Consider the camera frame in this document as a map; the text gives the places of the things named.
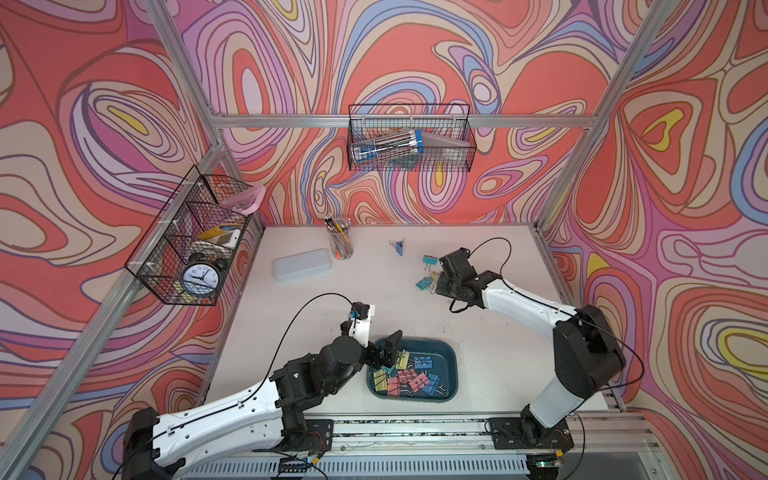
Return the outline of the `glass pencil cup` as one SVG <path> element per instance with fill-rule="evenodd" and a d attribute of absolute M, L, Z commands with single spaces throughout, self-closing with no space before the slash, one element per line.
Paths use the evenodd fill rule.
<path fill-rule="evenodd" d="M 354 253 L 349 237 L 349 220 L 340 217 L 326 216 L 324 223 L 330 234 L 331 253 L 337 260 L 350 259 Z"/>

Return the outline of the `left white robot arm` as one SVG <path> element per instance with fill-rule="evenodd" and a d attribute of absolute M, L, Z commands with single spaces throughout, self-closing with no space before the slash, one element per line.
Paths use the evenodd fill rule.
<path fill-rule="evenodd" d="M 211 405 L 133 414 L 123 439 L 121 479 L 173 479 L 195 466 L 245 450 L 298 449 L 309 430 L 305 411 L 337 394 L 364 367 L 390 367 L 401 331 L 383 346 L 340 335 L 317 354 L 287 362 L 257 386 Z"/>

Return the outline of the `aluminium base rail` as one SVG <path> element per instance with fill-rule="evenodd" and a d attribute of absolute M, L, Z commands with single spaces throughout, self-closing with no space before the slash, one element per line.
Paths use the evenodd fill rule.
<path fill-rule="evenodd" d="M 244 451 L 208 460 L 185 479 L 672 479 L 639 413 L 581 411 L 538 448 L 512 437 L 509 418 L 468 415 L 340 417 L 323 455 Z"/>

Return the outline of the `translucent plastic case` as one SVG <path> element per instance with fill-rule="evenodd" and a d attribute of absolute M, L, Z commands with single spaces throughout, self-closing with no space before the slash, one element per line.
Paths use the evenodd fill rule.
<path fill-rule="evenodd" d="M 321 275 L 331 267 L 330 251 L 321 248 L 275 259 L 272 273 L 279 282 L 293 282 Z"/>

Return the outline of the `teal binder clip right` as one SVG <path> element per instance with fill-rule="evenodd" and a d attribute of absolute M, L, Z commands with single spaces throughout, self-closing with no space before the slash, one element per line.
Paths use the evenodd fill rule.
<path fill-rule="evenodd" d="M 430 271 L 434 266 L 438 264 L 438 258 L 431 255 L 424 255 L 422 261 L 425 271 Z"/>

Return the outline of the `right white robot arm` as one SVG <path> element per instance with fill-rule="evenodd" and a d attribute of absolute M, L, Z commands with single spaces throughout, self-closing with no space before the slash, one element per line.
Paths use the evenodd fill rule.
<path fill-rule="evenodd" d="M 554 377 L 520 413 L 522 440 L 538 447 L 569 414 L 619 375 L 627 365 L 619 340 L 603 312 L 548 301 L 507 282 L 499 273 L 477 272 L 472 252 L 459 248 L 438 262 L 442 272 L 436 293 L 506 315 L 549 340 Z"/>

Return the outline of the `teal storage box tray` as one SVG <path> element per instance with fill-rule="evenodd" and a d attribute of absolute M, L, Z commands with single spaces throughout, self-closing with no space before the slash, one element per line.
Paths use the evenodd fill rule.
<path fill-rule="evenodd" d="M 368 368 L 366 384 L 368 390 L 377 398 L 388 400 L 417 401 L 427 403 L 445 403 L 452 400 L 459 390 L 458 359 L 454 349 L 446 342 L 436 339 L 424 338 L 403 338 L 400 343 L 400 351 L 407 350 L 410 353 L 409 368 L 413 369 L 414 356 L 431 356 L 434 366 L 430 370 L 416 370 L 418 373 L 437 374 L 443 383 L 443 386 L 449 391 L 448 398 L 429 397 L 421 390 L 413 392 L 409 387 L 403 386 L 400 397 L 389 397 L 387 392 L 375 392 L 373 384 L 373 373 L 383 369 L 389 374 L 389 378 L 397 377 L 400 370 L 394 367 L 380 367 L 378 369 Z"/>

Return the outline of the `pink item in basket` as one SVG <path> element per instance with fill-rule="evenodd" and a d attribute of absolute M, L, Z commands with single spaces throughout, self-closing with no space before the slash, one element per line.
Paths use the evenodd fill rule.
<path fill-rule="evenodd" d="M 266 196 L 266 192 L 267 190 L 263 185 L 254 185 L 243 192 L 221 200 L 220 205 L 240 215 L 248 216 L 254 214 L 259 209 Z"/>

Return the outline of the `pink binder clip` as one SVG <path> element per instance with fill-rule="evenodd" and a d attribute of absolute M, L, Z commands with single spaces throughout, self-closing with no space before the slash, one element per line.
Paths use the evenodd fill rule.
<path fill-rule="evenodd" d="M 413 369 L 400 370 L 397 374 L 399 383 L 401 386 L 407 386 L 411 389 L 415 389 L 414 380 L 418 377 L 419 373 Z"/>
<path fill-rule="evenodd" d="M 403 383 L 399 377 L 387 379 L 387 395 L 389 397 L 400 397 L 403 390 Z"/>
<path fill-rule="evenodd" d="M 429 377 L 426 373 L 421 372 L 409 381 L 410 389 L 413 392 L 417 392 L 429 385 Z"/>

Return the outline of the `yellow white box in basket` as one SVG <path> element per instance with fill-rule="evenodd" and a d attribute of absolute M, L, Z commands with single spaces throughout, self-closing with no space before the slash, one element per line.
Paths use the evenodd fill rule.
<path fill-rule="evenodd" d="M 241 234 L 242 229 L 239 225 L 222 224 L 199 233 L 197 239 L 215 246 L 234 249 L 240 241 Z"/>

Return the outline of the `blue binder clip front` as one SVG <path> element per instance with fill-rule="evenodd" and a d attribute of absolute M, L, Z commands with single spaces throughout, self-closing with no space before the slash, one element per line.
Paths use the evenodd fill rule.
<path fill-rule="evenodd" d="M 449 397 L 449 391 L 443 386 L 442 380 L 437 374 L 427 375 L 427 384 L 421 389 L 421 391 L 429 397 Z"/>

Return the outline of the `clear tube with blue cap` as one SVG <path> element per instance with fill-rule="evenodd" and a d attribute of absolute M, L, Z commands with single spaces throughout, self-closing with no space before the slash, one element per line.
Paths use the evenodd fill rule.
<path fill-rule="evenodd" d="M 410 164 L 417 162 L 423 151 L 422 132 L 406 129 L 352 143 L 350 158 L 353 165 Z"/>

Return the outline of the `teal binder clip front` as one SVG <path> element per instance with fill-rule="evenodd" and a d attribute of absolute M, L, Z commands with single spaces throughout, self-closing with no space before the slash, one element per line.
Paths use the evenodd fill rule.
<path fill-rule="evenodd" d="M 432 292 L 434 290 L 433 284 L 434 279 L 431 276 L 425 276 L 416 283 L 416 287 L 420 291 Z"/>

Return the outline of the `black alarm clock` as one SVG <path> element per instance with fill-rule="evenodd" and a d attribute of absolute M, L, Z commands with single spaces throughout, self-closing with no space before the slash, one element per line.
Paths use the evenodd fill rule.
<path fill-rule="evenodd" d="M 203 253 L 192 254 L 182 270 L 180 287 L 183 293 L 197 298 L 211 297 L 225 282 L 226 258 L 210 258 Z"/>

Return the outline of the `blue binder clip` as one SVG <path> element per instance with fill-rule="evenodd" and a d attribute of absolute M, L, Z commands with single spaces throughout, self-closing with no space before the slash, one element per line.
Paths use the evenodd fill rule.
<path fill-rule="evenodd" d="M 437 374 L 427 375 L 427 384 L 421 389 L 421 391 L 429 397 L 449 397 L 449 391 L 443 386 L 442 380 Z"/>
<path fill-rule="evenodd" d="M 404 243 L 405 239 L 391 240 L 389 245 L 395 250 L 398 256 L 402 257 L 404 255 Z"/>

